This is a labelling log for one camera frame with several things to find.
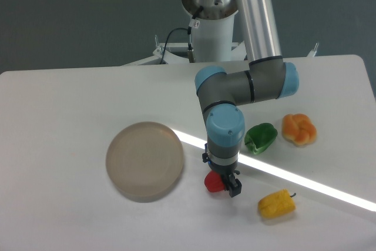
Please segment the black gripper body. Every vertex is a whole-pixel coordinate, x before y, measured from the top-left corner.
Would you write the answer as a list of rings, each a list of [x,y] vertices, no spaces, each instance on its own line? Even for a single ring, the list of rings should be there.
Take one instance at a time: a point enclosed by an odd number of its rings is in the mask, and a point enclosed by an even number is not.
[[[236,175],[239,146],[223,147],[213,142],[207,142],[204,145],[202,160],[208,164],[210,169],[218,173],[224,184],[239,184]]]

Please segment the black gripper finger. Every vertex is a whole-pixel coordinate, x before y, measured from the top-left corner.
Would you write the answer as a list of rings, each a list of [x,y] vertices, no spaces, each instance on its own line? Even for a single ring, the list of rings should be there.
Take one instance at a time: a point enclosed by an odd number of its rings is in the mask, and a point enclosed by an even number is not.
[[[241,190],[242,190],[242,184],[241,182],[235,177],[234,174],[230,174],[230,175],[223,175],[221,177],[223,183],[224,183],[224,186],[225,186],[225,190],[229,192],[229,196],[231,198],[241,194]]]

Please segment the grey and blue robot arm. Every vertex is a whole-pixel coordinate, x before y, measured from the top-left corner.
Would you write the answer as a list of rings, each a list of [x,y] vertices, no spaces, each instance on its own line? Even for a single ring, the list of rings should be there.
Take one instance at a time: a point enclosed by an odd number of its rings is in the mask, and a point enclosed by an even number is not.
[[[188,57],[209,62],[194,80],[207,143],[203,162],[218,173],[230,196],[240,194],[237,179],[245,121],[240,106],[295,94],[296,67],[284,61],[271,0],[182,0],[190,15]],[[249,68],[227,73],[218,62],[231,60],[234,17],[243,29]]]

